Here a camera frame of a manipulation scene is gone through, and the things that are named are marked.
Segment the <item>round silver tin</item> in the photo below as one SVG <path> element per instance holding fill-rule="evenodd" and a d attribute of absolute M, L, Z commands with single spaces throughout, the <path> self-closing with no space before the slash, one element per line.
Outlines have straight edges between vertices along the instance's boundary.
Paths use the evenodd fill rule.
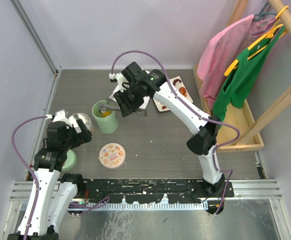
<path fill-rule="evenodd" d="M 68 120 L 77 133 L 82 133 L 84 130 L 89 130 L 91 133 L 94 132 L 93 122 L 85 113 L 75 113 L 71 115 Z"/>

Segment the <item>yellow corn piece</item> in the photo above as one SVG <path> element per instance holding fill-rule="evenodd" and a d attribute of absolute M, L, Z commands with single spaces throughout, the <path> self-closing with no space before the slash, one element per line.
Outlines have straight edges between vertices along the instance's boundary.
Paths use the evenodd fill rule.
<path fill-rule="evenodd" d="M 102 117 L 106 118 L 106 117 L 110 116 L 111 114 L 112 114 L 112 111 L 105 111 L 102 113 Z"/>

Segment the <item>tall green canister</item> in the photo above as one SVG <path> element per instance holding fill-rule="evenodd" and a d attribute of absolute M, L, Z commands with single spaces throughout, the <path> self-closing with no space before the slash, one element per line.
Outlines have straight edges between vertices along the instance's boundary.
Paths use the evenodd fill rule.
<path fill-rule="evenodd" d="M 119 125 L 116 112 L 114 110 L 101 110 L 101 106 L 107 104 L 106 100 L 100 100 L 95 103 L 91 109 L 92 116 L 96 120 L 99 129 L 106 134 L 113 133 Z M 112 111 L 111 115 L 103 118 L 102 113 Z"/>

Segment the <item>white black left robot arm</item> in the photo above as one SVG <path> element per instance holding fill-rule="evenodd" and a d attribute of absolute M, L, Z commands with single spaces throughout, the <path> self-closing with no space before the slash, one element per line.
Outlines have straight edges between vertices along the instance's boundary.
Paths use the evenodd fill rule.
<path fill-rule="evenodd" d="M 61 171 L 67 153 L 92 140 L 91 123 L 81 115 L 57 119 L 46 129 L 43 147 L 34 156 L 34 165 L 26 167 L 33 178 L 27 208 L 16 233 L 9 240 L 57 240 L 60 224 L 73 198 L 86 192 L 83 176 Z"/>

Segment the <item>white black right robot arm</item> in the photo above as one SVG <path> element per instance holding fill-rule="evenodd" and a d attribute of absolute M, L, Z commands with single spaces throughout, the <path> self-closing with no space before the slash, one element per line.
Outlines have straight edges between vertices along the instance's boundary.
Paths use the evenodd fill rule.
<path fill-rule="evenodd" d="M 174 113 L 192 133 L 187 141 L 188 149 L 198 156 L 203 172 L 205 192 L 210 197 L 218 196 L 224 187 L 225 176 L 219 169 L 217 157 L 213 155 L 218 129 L 217 116 L 209 116 L 187 100 L 158 69 L 147 71 L 136 62 L 130 63 L 121 72 L 109 74 L 119 90 L 114 98 L 121 115 L 135 113 L 144 103 L 145 97 L 161 103 Z"/>

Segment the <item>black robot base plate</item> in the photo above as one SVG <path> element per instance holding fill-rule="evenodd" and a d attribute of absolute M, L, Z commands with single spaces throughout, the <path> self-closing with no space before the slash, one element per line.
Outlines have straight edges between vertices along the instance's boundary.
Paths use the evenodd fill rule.
<path fill-rule="evenodd" d="M 167 197 L 169 204 L 200 203 L 206 198 L 220 198 L 223 189 L 213 193 L 201 179 L 84 179 L 64 176 L 61 183 L 77 184 L 76 198 L 98 203 L 109 197 L 110 204 L 160 203 Z"/>

